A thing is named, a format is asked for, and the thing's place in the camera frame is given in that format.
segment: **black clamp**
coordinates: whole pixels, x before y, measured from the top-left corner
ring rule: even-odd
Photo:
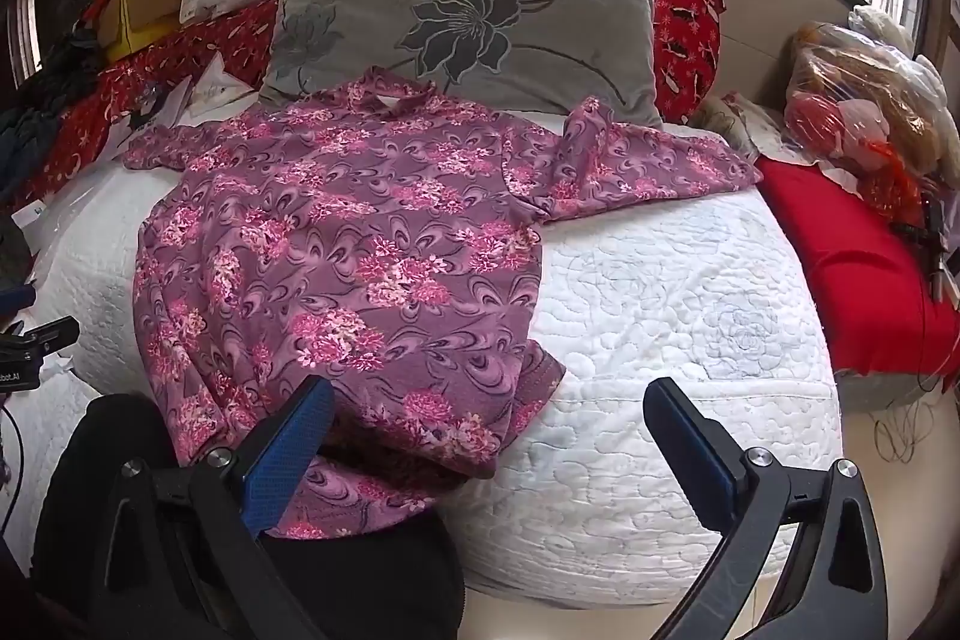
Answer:
[[[887,595],[880,538],[856,465],[784,467],[742,450],[674,381],[647,387],[643,417],[700,523],[719,546],[654,640],[723,640],[750,597],[782,525],[799,524],[752,640],[881,640]]]

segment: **shirt sleeve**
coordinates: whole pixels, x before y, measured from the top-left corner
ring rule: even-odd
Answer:
[[[563,137],[512,120],[504,138],[504,179],[514,196],[539,207],[547,220],[740,191],[760,181],[760,172],[727,145],[621,124],[596,98],[568,116]]]

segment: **white quilted mattress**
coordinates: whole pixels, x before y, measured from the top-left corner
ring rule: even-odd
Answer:
[[[147,390],[131,322],[139,224],[179,179],[106,170],[61,234],[34,313],[74,314],[78,375]],[[743,445],[824,468],[840,455],[827,346],[793,249],[756,190],[546,227],[532,335],[566,367],[493,480],[445,503],[469,584],[571,606],[673,599],[709,558],[704,531],[643,426],[673,377]],[[767,571],[784,563],[781,533]]]

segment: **red blanket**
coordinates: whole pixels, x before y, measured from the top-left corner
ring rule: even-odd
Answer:
[[[816,167],[766,158],[757,167],[760,191],[803,263],[834,371],[954,377],[960,314],[930,299],[909,245]]]

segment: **blue gripper pad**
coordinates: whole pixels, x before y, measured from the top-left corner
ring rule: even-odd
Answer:
[[[733,476],[704,433],[660,381],[647,386],[643,395],[643,418],[701,525],[721,534],[728,533],[736,520]],[[701,425],[720,427],[716,421],[699,418]]]
[[[280,522],[310,459],[317,455],[333,421],[333,386],[318,379],[294,410],[284,407],[277,415],[285,420],[243,481],[240,515],[254,537]]]

